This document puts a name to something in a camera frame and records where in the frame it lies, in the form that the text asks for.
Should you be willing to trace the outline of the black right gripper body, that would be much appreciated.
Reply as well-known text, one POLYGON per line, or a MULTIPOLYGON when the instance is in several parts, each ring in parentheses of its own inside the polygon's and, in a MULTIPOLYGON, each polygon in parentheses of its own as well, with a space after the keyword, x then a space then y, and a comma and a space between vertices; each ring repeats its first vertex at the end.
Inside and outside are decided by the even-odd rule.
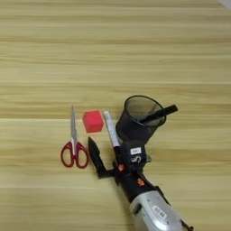
POLYGON ((128 200, 133 200, 140 194, 156 190, 163 195, 158 186, 153 186, 139 171, 131 171, 124 164, 113 163, 113 168, 107 170, 103 164, 97 168, 97 176, 100 179, 113 177, 115 183, 120 186, 128 200))

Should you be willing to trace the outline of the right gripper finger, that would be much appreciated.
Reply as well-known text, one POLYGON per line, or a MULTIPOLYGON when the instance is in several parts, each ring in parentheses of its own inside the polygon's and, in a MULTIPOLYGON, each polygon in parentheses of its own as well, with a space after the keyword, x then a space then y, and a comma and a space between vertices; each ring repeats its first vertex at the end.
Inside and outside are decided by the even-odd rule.
POLYGON ((104 166, 104 163, 102 162, 100 158, 100 151, 97 148, 97 144, 95 141, 89 137, 88 138, 88 152, 91 157, 91 160, 96 167, 97 174, 98 175, 105 175, 106 174, 106 168, 104 166))

